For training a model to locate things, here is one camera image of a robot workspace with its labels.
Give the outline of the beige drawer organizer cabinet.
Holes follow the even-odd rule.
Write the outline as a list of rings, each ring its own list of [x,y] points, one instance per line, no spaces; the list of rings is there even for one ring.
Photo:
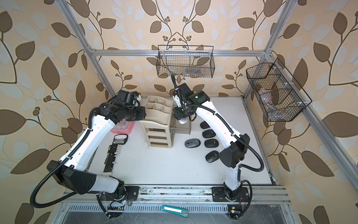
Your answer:
[[[148,96],[145,101],[146,117],[139,123],[151,147],[171,148],[174,134],[170,131],[174,101],[159,96]]]

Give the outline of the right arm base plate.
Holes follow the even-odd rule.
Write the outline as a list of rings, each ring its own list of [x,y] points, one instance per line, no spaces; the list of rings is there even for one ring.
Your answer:
[[[249,191],[247,188],[240,186],[236,190],[231,190],[224,186],[212,187],[212,198],[214,202],[248,202]]]

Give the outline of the white computer mouse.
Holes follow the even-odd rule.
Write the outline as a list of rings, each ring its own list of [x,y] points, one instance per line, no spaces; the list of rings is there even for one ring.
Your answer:
[[[188,121],[189,121],[189,118],[186,117],[186,118],[180,119],[180,120],[179,120],[179,123],[181,123],[181,124],[186,124]]]

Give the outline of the aluminium front rail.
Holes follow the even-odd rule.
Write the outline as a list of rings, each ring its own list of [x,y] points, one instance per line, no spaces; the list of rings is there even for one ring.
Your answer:
[[[214,202],[212,187],[220,185],[140,185],[139,196],[132,203],[233,203]],[[273,185],[254,185],[252,190],[248,185],[249,195],[253,204],[291,204],[285,187]]]

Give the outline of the black computer mouse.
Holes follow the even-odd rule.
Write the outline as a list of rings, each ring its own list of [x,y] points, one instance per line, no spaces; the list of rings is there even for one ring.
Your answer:
[[[210,128],[210,125],[207,122],[203,121],[200,123],[200,127],[202,129],[208,129],[208,128]]]
[[[216,133],[212,129],[205,130],[202,133],[203,138],[210,139],[216,136]]]
[[[219,152],[216,150],[211,151],[205,156],[205,159],[208,163],[213,163],[214,161],[217,161],[219,159]]]
[[[217,139],[208,139],[204,142],[205,147],[207,148],[216,148],[219,146],[219,141]]]

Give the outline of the pink clear plastic case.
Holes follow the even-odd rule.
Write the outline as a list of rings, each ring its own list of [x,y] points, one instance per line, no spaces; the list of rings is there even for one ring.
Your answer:
[[[135,121],[122,120],[113,127],[111,133],[129,135],[133,129],[134,124]]]

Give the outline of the teal utility knife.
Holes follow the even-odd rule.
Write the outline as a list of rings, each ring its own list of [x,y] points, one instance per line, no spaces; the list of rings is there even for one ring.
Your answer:
[[[169,205],[162,205],[161,210],[171,214],[180,215],[181,217],[185,217],[185,218],[188,218],[188,214],[189,214],[189,211],[187,209],[169,206]]]

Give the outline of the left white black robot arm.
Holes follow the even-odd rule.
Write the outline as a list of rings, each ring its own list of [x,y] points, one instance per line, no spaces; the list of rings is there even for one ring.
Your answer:
[[[126,198],[124,182],[109,176],[86,171],[99,144],[113,127],[122,121],[139,121],[146,117],[145,107],[140,104],[141,95],[136,92],[119,91],[100,106],[93,108],[88,117],[88,127],[74,146],[58,161],[47,165],[49,173],[39,182],[30,196],[34,208],[46,208],[76,194],[106,193],[114,200]],[[38,203],[36,196],[50,177],[72,192],[49,203]]]

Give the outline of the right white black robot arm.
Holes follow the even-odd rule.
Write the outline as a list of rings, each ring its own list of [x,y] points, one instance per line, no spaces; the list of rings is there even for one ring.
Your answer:
[[[247,180],[240,180],[241,169],[261,172],[264,169],[263,159],[249,145],[249,136],[240,134],[229,125],[205,92],[193,92],[185,83],[177,85],[174,74],[171,74],[171,80],[175,91],[173,99],[177,104],[173,108],[175,119],[181,124],[185,124],[192,115],[198,115],[212,128],[224,146],[219,153],[220,161],[227,167],[224,195],[228,201],[236,201],[242,192],[242,184],[249,183]],[[248,150],[258,159],[260,167],[254,168],[242,163]]]

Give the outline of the grey computer mouse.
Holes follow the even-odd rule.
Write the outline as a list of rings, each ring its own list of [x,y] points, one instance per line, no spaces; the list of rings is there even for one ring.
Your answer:
[[[201,141],[199,139],[189,139],[185,141],[186,148],[196,148],[201,145]]]

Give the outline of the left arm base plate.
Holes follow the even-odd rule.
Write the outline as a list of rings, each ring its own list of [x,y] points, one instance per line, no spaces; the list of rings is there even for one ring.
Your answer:
[[[139,196],[139,186],[121,186],[114,193],[100,193],[99,196],[105,201],[135,201]]]

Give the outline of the black tool strip on table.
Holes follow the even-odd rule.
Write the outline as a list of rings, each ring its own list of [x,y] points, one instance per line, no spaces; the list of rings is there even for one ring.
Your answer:
[[[104,175],[111,175],[113,166],[116,164],[116,158],[119,157],[122,146],[128,141],[128,135],[117,134],[114,136],[112,144],[109,146],[107,151],[107,157],[104,162]]]

